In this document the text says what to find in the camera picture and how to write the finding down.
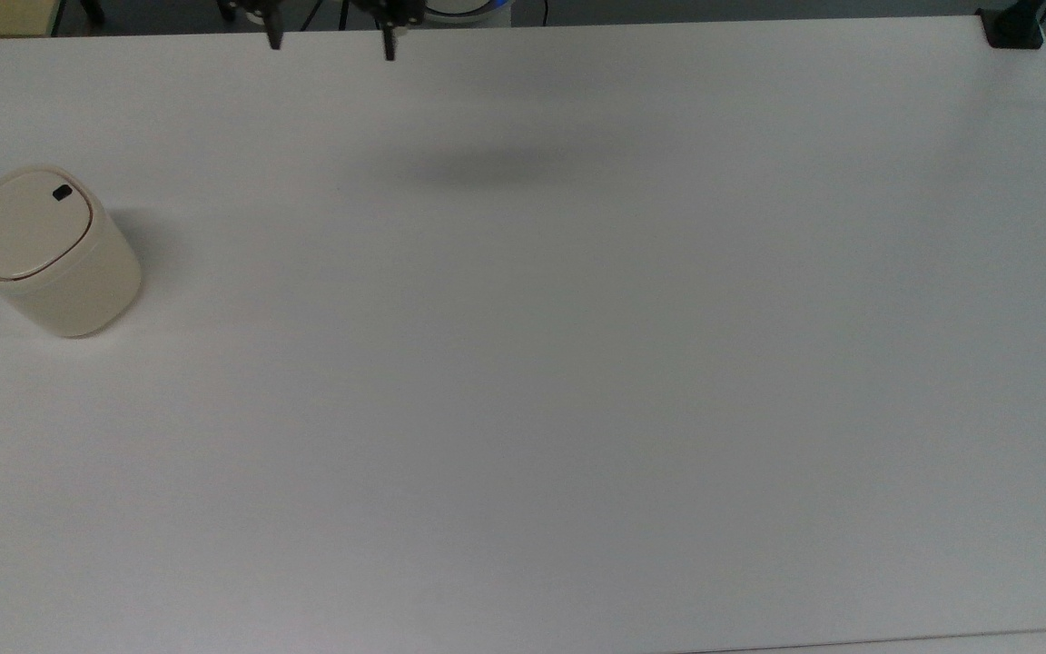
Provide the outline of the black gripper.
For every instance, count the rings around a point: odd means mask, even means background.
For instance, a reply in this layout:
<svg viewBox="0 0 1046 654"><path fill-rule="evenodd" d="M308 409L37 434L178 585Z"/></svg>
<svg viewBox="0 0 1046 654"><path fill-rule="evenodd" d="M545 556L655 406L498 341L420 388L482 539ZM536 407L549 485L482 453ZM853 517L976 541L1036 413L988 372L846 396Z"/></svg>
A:
<svg viewBox="0 0 1046 654"><path fill-rule="evenodd" d="M396 59L396 28L418 25L424 20L423 1L332 1L337 6L337 28L348 28L353 16L362 16L381 28L383 57L387 62ZM243 14L251 22L262 25L270 49L279 51L285 37L280 5L282 1L220 1L223 20L230 22Z"/></svg>

